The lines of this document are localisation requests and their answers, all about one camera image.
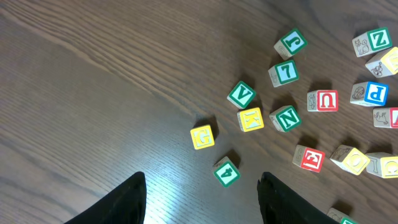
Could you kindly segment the green V block left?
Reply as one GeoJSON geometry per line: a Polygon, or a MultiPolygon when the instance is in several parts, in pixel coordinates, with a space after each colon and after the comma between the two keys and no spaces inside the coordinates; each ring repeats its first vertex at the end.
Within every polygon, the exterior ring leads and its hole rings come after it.
{"type": "Polygon", "coordinates": [[[255,90],[245,82],[239,81],[227,96],[227,100],[239,109],[245,109],[255,96],[255,90]]]}

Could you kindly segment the yellow block beside Z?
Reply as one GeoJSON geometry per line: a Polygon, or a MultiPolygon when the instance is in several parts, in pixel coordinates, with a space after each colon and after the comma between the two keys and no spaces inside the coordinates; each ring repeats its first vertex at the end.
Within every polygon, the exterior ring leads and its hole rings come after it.
{"type": "Polygon", "coordinates": [[[376,78],[396,75],[397,47],[391,47],[377,53],[365,66],[376,78]]]}

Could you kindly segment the green R block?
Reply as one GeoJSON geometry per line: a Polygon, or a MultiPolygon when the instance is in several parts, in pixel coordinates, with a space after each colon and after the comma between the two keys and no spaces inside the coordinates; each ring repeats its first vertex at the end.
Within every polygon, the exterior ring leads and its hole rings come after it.
{"type": "Polygon", "coordinates": [[[356,220],[335,208],[330,208],[327,215],[339,224],[358,224],[356,220]]]}

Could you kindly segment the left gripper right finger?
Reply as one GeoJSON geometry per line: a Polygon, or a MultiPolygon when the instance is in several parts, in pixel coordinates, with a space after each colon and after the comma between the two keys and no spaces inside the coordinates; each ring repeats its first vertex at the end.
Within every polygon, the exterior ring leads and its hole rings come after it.
{"type": "Polygon", "coordinates": [[[264,223],[336,224],[270,172],[257,181],[257,193],[264,223]]]}

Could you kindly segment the yellow Q block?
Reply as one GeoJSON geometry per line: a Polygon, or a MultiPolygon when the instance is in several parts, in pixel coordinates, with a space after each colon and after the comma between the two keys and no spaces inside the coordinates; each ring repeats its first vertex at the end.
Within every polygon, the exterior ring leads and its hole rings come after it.
{"type": "Polygon", "coordinates": [[[367,153],[370,163],[366,171],[383,179],[397,178],[397,156],[386,152],[367,153]]]}

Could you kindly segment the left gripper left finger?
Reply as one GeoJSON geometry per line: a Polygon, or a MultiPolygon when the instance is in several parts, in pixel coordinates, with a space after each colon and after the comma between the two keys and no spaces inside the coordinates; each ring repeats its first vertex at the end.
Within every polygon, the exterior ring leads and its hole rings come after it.
{"type": "Polygon", "coordinates": [[[143,224],[146,198],[145,175],[136,172],[65,224],[143,224]]]}

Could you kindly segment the green Z block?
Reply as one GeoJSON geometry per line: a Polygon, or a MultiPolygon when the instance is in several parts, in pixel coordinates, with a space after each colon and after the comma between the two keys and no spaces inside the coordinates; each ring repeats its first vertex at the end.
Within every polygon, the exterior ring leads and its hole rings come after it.
{"type": "Polygon", "coordinates": [[[392,39],[387,27],[369,30],[352,40],[357,57],[373,54],[392,47],[392,39]]]}

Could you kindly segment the yellow G block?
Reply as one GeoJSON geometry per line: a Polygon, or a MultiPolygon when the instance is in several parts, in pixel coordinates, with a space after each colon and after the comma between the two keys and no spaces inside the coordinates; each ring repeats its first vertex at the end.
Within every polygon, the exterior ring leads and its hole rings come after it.
{"type": "Polygon", "coordinates": [[[190,130],[195,150],[204,149],[215,145],[215,140],[209,124],[190,130]]]}

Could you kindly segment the red U block left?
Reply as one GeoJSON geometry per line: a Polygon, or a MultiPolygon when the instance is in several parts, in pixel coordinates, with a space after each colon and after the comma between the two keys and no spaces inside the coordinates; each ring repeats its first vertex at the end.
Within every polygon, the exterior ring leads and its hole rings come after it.
{"type": "Polygon", "coordinates": [[[307,111],[309,112],[338,111],[338,91],[315,90],[307,93],[307,111]]]}

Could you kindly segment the green 7 block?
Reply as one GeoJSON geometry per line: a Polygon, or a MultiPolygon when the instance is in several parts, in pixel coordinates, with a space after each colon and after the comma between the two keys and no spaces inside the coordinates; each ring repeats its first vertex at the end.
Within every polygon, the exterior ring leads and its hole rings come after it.
{"type": "Polygon", "coordinates": [[[278,63],[271,67],[268,72],[274,88],[299,79],[299,73],[293,60],[278,63]]]}

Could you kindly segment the red E block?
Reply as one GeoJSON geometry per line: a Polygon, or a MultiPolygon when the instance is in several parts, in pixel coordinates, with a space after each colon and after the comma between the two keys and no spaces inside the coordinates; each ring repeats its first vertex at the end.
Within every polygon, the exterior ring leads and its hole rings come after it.
{"type": "Polygon", "coordinates": [[[324,159],[325,153],[323,151],[296,145],[292,163],[302,169],[319,173],[324,159]]]}

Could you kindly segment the yellow K block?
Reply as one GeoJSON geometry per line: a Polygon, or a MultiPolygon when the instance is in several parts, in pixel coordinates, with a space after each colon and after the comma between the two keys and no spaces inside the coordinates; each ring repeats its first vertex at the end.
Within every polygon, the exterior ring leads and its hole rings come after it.
{"type": "Polygon", "coordinates": [[[237,113],[239,127],[243,132],[250,132],[264,127],[260,108],[251,108],[237,113]]]}

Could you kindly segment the blue P block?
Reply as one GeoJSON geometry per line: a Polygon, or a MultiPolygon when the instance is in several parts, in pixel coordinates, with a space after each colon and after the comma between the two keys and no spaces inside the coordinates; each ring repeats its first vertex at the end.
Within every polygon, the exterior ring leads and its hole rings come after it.
{"type": "Polygon", "coordinates": [[[350,103],[361,106],[384,106],[387,101],[389,86],[383,83],[362,82],[353,85],[350,103]]]}

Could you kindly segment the green J block left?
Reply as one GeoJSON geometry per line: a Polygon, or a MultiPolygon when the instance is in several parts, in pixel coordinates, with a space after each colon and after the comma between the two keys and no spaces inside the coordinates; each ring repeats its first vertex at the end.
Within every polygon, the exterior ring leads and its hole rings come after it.
{"type": "Polygon", "coordinates": [[[283,60],[288,60],[307,45],[306,38],[297,28],[294,28],[276,42],[274,49],[283,60]]]}

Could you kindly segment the green 4 block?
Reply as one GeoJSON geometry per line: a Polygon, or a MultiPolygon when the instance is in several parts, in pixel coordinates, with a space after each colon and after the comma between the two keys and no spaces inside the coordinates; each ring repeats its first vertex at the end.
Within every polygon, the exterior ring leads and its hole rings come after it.
{"type": "Polygon", "coordinates": [[[223,157],[213,166],[212,173],[224,188],[228,188],[241,176],[238,168],[232,163],[228,156],[223,157]]]}

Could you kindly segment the green N block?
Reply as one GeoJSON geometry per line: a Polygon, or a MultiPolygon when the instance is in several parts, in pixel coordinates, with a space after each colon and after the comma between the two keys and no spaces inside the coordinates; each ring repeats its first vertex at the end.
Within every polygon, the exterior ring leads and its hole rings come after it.
{"type": "Polygon", "coordinates": [[[276,130],[289,132],[301,125],[302,120],[292,105],[283,106],[269,115],[276,130]]]}

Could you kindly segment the red A block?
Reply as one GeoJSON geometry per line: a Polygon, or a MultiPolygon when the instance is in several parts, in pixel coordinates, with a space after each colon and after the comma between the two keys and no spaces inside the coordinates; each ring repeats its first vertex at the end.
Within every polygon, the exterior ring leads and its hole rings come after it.
{"type": "Polygon", "coordinates": [[[398,108],[375,108],[373,109],[373,125],[376,128],[397,129],[398,108]]]}

